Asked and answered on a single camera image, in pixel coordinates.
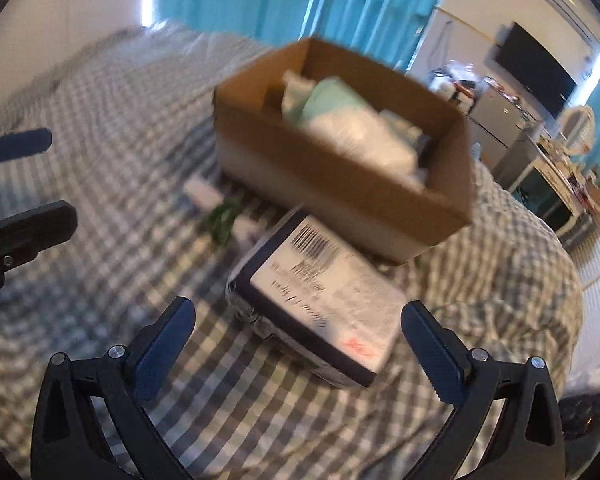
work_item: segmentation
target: black flat screen tv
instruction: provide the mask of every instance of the black flat screen tv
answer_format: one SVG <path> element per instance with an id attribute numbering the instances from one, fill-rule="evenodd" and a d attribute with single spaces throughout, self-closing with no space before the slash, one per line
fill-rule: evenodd
<path id="1" fill-rule="evenodd" d="M 576 88 L 576 82 L 554 56 L 517 23 L 495 61 L 553 116 L 557 117 L 565 101 Z"/>

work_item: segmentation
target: barcode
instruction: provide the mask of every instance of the barcode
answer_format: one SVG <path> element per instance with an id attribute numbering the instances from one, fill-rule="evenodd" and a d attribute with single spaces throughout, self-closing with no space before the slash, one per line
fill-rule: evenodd
<path id="1" fill-rule="evenodd" d="M 337 256 L 340 248 L 331 243 L 320 231 L 305 225 L 291 240 L 291 246 L 316 266 L 327 269 Z"/>

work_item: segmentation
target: printed label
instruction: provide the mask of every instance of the printed label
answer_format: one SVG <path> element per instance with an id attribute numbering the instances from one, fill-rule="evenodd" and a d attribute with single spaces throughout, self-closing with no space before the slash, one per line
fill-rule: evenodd
<path id="1" fill-rule="evenodd" d="M 404 293 L 308 216 L 251 285 L 332 346 L 378 372 L 400 327 Z"/>

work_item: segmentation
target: plaid blanket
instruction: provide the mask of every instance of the plaid blanket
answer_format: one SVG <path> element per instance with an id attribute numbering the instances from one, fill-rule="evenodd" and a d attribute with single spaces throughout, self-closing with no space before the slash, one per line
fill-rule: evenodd
<path id="1" fill-rule="evenodd" d="M 183 184 L 194 172 L 263 224 L 282 213 L 224 180 L 212 89 L 263 52 L 245 38 L 162 24 L 117 34 L 0 107 L 0 131 L 48 126 L 48 153 L 0 165 L 0 219 L 54 200 L 78 210 L 68 243 L 7 275 L 0 291 L 0 447 L 28 475 L 48 359 L 127 343 L 175 296 L 197 325 L 147 412 L 196 478 L 398 479 L 450 413 L 401 338 L 372 387 L 337 390 L 227 307 L 237 249 L 218 249 Z M 400 266 L 379 264 L 465 344 L 543 356 L 558 394 L 582 323 L 574 265 L 550 229 L 475 168 L 474 223 Z M 480 460 L 498 415 L 462 471 Z M 111 423 L 106 435 L 131 468 Z"/>

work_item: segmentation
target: gingham fabric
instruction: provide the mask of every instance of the gingham fabric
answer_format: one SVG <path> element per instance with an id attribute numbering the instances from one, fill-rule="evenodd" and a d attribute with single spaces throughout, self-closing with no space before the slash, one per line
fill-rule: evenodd
<path id="1" fill-rule="evenodd" d="M 200 172 L 252 218 L 279 218 L 222 179 L 214 151 L 212 89 L 262 52 L 177 25 L 138 30 L 88 48 L 0 107 L 1 132 L 54 133 L 47 153 L 0 165 L 0 219 L 60 199 L 79 214 L 71 241 L 9 272 L 0 291 L 0 447 L 24 476 L 51 355 L 127 343 L 175 296 L 194 301 L 196 328 L 147 410 L 196 478 L 399 479 L 450 413 L 401 338 L 372 387 L 337 390 L 227 307 L 237 249 L 213 245 L 183 184 Z M 379 267 L 467 346 L 517 362 L 544 356 L 559 393 L 582 322 L 574 266 L 481 165 L 475 190 L 471 226 L 408 264 Z M 497 412 L 463 472 L 477 465 Z"/>

